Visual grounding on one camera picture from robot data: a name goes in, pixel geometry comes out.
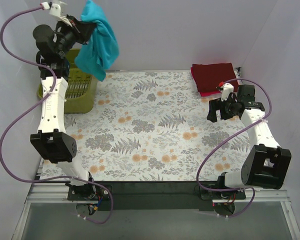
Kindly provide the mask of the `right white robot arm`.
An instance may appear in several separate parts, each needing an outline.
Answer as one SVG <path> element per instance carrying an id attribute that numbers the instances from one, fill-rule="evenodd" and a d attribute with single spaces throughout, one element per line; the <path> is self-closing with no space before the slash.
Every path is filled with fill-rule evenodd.
<path id="1" fill-rule="evenodd" d="M 248 186 L 279 190 L 285 180 L 292 158 L 288 149 L 281 148 L 265 121 L 265 108 L 255 100 L 253 85 L 239 85 L 237 92 L 230 83 L 218 86 L 221 97 L 209 102 L 207 120 L 217 122 L 217 111 L 221 120 L 238 116 L 250 142 L 250 153 L 238 171 L 224 172 L 218 177 L 217 195 L 227 199 L 235 188 Z"/>

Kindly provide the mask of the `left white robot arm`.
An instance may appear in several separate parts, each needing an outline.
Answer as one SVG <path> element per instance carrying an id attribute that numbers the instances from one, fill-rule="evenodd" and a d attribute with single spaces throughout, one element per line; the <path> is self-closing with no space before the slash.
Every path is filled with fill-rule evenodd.
<path id="1" fill-rule="evenodd" d="M 36 63 L 39 65 L 42 86 L 42 111 L 37 133 L 30 142 L 44 160 L 60 167 L 70 176 L 68 187 L 85 200 L 96 196 L 96 187 L 89 183 L 91 174 L 75 160 L 76 140 L 66 133 L 64 105 L 70 73 L 66 54 L 74 44 L 86 45 L 96 28 L 93 22 L 83 22 L 68 15 L 58 21 L 55 29 L 38 25 L 32 32 L 38 48 Z"/>

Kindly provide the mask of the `teal t shirt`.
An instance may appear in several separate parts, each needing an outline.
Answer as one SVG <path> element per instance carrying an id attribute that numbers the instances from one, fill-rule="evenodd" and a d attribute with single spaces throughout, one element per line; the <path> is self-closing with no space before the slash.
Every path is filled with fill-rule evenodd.
<path id="1" fill-rule="evenodd" d="M 84 73 L 103 81 L 106 70 L 118 58 L 119 44 L 103 9 L 94 1 L 88 0 L 82 10 L 81 20 L 96 24 L 88 44 L 83 45 L 74 60 L 75 65 Z"/>

